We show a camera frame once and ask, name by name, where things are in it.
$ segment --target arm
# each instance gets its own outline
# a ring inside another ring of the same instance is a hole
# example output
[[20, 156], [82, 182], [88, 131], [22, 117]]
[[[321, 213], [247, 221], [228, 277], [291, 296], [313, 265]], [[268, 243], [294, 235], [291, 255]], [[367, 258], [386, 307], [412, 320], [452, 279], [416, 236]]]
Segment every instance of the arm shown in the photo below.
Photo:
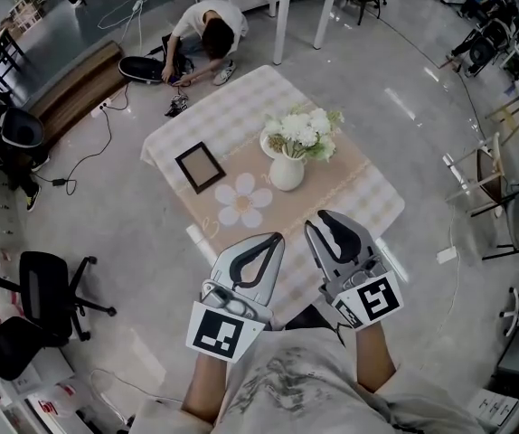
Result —
[[199, 354], [181, 410], [213, 424], [222, 407], [226, 372], [226, 362]]
[[222, 62], [223, 62], [223, 59], [211, 60], [211, 61], [209, 61], [207, 66], [205, 66], [204, 68], [201, 68], [200, 70], [197, 70], [197, 71], [193, 71], [191, 74], [184, 75], [180, 80], [178, 80], [174, 84], [174, 86], [177, 85], [177, 86], [186, 87], [189, 84], [189, 82], [197, 79], [198, 77], [203, 76], [204, 74], [206, 74], [209, 71], [213, 71], [213, 70], [217, 69], [222, 64]]
[[382, 325], [377, 322], [356, 333], [356, 373], [367, 391], [378, 391], [395, 373]]
[[171, 37], [169, 37], [169, 42], [167, 43], [167, 59], [165, 60], [165, 67], [161, 73], [163, 82], [168, 82], [169, 78], [175, 74], [173, 60], [175, 57], [175, 51], [177, 50], [177, 42], [179, 42], [179, 37], [176, 35], [171, 35]]

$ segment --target wooden chair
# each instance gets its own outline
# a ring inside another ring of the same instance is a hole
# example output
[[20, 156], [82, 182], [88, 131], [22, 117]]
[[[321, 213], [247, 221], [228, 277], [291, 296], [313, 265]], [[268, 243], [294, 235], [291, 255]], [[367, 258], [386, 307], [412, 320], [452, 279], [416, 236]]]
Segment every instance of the wooden chair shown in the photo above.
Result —
[[[469, 156], [473, 154], [477, 155], [477, 180], [474, 183], [466, 183], [462, 184], [462, 190], [459, 190], [452, 195], [450, 195], [445, 201], [451, 201], [461, 194], [465, 194], [475, 188], [481, 187], [483, 191], [488, 195], [491, 200], [491, 203], [486, 204], [498, 204], [501, 202], [503, 198], [503, 187], [502, 182], [505, 177], [505, 170], [503, 168], [503, 161], [501, 159], [501, 151], [499, 146], [499, 137], [500, 134], [496, 132], [492, 137], [488, 138], [485, 143], [481, 146], [476, 147], [475, 149], [469, 151], [464, 156], [456, 161], [452, 161], [448, 164], [448, 168], [451, 168], [454, 165], [464, 161]], [[484, 146], [491, 144], [491, 151], [485, 151]], [[483, 209], [483, 206], [473, 209], [474, 211], [480, 211]]]
[[[516, 115], [519, 113], [519, 83], [516, 82], [515, 86], [518, 91], [518, 96], [515, 99], [511, 99], [503, 106], [501, 106], [498, 109], [495, 109], [488, 116], [486, 116], [486, 118], [491, 118], [496, 114], [502, 113], [503, 116], [501, 117], [499, 122], [501, 124], [505, 122], [511, 128], [511, 133], [507, 138], [505, 138], [505, 140], [503, 140], [501, 146], [506, 145], [506, 143], [514, 136], [514, 134], [516, 134], [519, 131], [519, 122], [517, 123], [516, 119]], [[516, 105], [516, 109], [509, 109], [509, 107], [512, 107], [513, 105]]]

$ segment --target black office chair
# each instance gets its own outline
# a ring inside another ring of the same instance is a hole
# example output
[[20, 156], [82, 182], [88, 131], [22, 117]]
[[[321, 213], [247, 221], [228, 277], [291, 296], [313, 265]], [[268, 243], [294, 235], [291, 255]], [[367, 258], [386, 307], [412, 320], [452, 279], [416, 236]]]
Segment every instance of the black office chair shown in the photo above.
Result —
[[68, 342], [68, 337], [12, 316], [0, 325], [0, 377], [7, 381], [18, 378], [43, 347], [62, 347]]
[[69, 269], [63, 259], [46, 252], [23, 252], [19, 266], [20, 285], [0, 278], [0, 288], [21, 293], [24, 316], [43, 330], [68, 338], [73, 324], [79, 339], [87, 341], [90, 333], [80, 328], [77, 308], [83, 316], [83, 307], [109, 316], [117, 314], [114, 307], [102, 307], [77, 297], [77, 286], [87, 263], [96, 264], [97, 258], [84, 258], [69, 284]]

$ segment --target black hair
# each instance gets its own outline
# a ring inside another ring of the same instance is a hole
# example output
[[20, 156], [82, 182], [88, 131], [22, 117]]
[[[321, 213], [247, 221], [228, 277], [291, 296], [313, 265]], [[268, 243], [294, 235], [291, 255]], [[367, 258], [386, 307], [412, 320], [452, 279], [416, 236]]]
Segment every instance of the black hair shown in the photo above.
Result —
[[212, 60], [220, 60], [233, 45], [234, 34], [230, 26], [221, 18], [213, 18], [207, 22], [202, 35], [205, 52]]

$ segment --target power strip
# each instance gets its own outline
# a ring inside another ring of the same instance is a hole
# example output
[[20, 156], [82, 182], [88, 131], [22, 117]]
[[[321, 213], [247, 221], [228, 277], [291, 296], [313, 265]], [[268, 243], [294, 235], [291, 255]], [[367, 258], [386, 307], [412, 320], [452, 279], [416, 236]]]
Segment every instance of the power strip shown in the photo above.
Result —
[[103, 99], [100, 104], [90, 112], [90, 116], [92, 118], [98, 118], [100, 116], [100, 111], [107, 106], [111, 106], [111, 98]]

